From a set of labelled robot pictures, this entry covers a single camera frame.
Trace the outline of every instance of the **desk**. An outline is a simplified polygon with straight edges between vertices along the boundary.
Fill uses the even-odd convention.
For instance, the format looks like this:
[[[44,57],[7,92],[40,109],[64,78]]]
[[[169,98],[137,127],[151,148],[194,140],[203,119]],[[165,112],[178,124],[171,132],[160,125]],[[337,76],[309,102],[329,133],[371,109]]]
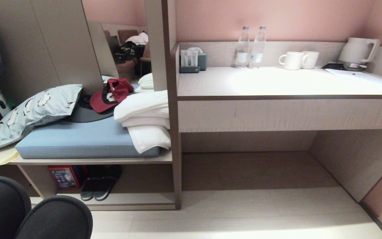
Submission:
[[[382,77],[212,67],[180,74],[180,132],[382,129]]]

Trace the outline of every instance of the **chair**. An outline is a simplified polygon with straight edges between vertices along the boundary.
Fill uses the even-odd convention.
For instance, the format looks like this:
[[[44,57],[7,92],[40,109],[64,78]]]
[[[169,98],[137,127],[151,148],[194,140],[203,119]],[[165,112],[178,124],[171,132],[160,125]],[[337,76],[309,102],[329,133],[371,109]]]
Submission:
[[[142,76],[142,62],[148,62],[150,64],[150,72],[151,72],[151,54],[150,54],[150,42],[147,42],[147,45],[145,45],[144,48],[144,54],[139,59],[141,64],[141,76]]]

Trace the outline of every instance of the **plastic bottle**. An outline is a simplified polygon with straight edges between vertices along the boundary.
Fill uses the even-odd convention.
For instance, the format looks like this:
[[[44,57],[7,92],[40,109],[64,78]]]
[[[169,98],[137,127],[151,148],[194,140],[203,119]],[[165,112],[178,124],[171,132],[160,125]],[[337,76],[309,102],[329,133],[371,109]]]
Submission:
[[[262,64],[263,51],[266,45],[266,27],[261,26],[260,31],[254,39],[253,50],[251,51],[249,68],[259,69]]]
[[[248,48],[250,37],[248,35],[248,26],[243,27],[243,32],[238,40],[237,57],[235,58],[235,68],[245,68],[248,64]]]

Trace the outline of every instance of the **white mug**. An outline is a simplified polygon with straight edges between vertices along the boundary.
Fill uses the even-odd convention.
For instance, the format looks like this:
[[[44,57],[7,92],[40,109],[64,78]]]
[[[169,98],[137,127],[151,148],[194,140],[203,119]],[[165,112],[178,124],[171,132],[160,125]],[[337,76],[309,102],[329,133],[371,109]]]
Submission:
[[[305,61],[307,55],[302,52],[289,51],[287,54],[279,57],[279,63],[283,65],[286,70],[300,70],[301,64]]]
[[[316,51],[303,51],[305,55],[307,55],[306,60],[303,61],[301,67],[303,69],[314,69],[316,65],[316,61],[318,60],[319,52]]]

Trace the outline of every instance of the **label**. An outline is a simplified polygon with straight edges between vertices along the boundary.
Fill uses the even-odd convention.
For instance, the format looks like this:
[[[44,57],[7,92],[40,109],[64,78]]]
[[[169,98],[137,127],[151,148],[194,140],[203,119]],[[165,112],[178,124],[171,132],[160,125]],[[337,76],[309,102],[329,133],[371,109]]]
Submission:
[[[251,55],[251,62],[253,63],[261,63],[263,58],[263,53],[257,53]]]
[[[247,53],[246,52],[237,52],[237,62],[247,62]]]

